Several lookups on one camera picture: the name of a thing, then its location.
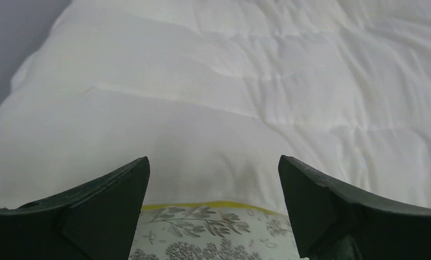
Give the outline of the white pillow with yellow edge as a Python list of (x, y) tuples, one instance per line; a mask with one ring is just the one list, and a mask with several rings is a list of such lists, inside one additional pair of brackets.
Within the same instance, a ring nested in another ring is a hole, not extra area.
[(431, 1), (73, 1), (0, 105), (0, 207), (147, 157), (146, 205), (285, 213), (282, 155), (431, 208)]

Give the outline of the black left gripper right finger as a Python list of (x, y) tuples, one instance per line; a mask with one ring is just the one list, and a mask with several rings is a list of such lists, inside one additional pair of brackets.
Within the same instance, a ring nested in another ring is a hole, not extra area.
[(298, 254), (431, 259), (431, 209), (367, 192), (288, 156), (278, 173)]

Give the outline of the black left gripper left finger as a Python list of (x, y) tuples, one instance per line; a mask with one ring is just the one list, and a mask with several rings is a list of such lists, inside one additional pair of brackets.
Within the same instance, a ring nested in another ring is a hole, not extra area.
[(128, 259), (150, 175), (138, 158), (59, 194), (0, 209), (0, 259)]

